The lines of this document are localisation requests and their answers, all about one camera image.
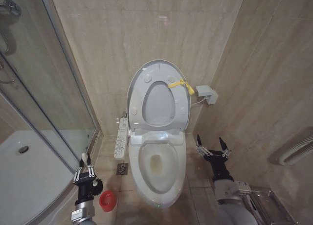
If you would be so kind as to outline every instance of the shower faucet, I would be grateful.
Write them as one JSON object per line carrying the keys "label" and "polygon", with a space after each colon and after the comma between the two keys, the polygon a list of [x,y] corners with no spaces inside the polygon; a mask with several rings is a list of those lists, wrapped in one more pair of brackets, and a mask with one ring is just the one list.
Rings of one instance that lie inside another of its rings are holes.
{"label": "shower faucet", "polygon": [[15,16],[20,16],[22,13],[20,6],[12,0],[4,0],[3,4],[0,4],[0,11],[7,11]]}

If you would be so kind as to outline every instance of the yellow zip tie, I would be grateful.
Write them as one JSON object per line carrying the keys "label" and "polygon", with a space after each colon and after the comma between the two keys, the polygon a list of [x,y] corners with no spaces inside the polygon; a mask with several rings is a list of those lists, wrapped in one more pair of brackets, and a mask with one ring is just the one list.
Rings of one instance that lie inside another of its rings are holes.
{"label": "yellow zip tie", "polygon": [[182,79],[179,82],[175,82],[173,84],[168,85],[168,88],[173,88],[173,87],[176,87],[176,86],[179,86],[179,85],[181,85],[181,86],[186,85],[190,95],[193,95],[195,93],[194,89],[192,89],[192,87],[187,82],[185,82]]}

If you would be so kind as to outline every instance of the red bowl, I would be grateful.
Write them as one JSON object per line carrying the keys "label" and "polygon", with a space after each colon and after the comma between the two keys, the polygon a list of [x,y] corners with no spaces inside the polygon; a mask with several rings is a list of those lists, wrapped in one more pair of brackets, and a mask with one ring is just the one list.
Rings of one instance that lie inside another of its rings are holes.
{"label": "red bowl", "polygon": [[116,205],[116,197],[112,191],[103,192],[99,199],[99,204],[104,212],[110,212]]}

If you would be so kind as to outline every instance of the floor drain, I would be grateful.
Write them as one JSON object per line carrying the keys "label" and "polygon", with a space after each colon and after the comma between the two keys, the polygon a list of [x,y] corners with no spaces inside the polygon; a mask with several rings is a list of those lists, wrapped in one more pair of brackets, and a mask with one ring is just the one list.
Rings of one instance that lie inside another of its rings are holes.
{"label": "floor drain", "polygon": [[20,154],[23,154],[23,153],[26,153],[28,151],[29,147],[28,146],[24,146],[24,147],[21,147],[19,149],[19,153]]}
{"label": "floor drain", "polygon": [[127,175],[128,163],[117,164],[116,175]]}

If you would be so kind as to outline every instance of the robotic hand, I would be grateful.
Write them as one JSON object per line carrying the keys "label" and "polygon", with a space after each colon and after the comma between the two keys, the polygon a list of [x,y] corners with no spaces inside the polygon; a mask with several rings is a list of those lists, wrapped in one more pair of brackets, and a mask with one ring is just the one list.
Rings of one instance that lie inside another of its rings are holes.
{"label": "robotic hand", "polygon": [[213,182],[216,180],[231,180],[234,181],[229,171],[226,169],[225,162],[228,160],[228,156],[231,150],[227,148],[226,143],[220,138],[220,144],[223,151],[207,150],[202,147],[201,139],[197,135],[197,151],[203,156],[203,158],[211,163],[213,169]]}
{"label": "robotic hand", "polygon": [[[82,173],[84,163],[88,171]],[[90,155],[82,154],[79,168],[74,175],[73,183],[78,186],[78,199],[75,202],[76,210],[71,214],[73,225],[95,225],[92,221],[94,216],[93,196],[99,195],[103,190],[101,179],[96,179],[97,175],[91,164]]]}
{"label": "robotic hand", "polygon": [[213,169],[213,182],[215,186],[215,197],[219,203],[218,221],[220,225],[257,225],[252,214],[247,211],[241,194],[251,192],[246,182],[234,181],[225,162],[231,151],[226,143],[220,138],[222,151],[207,150],[202,147],[199,135],[197,135],[197,151],[208,161]]}

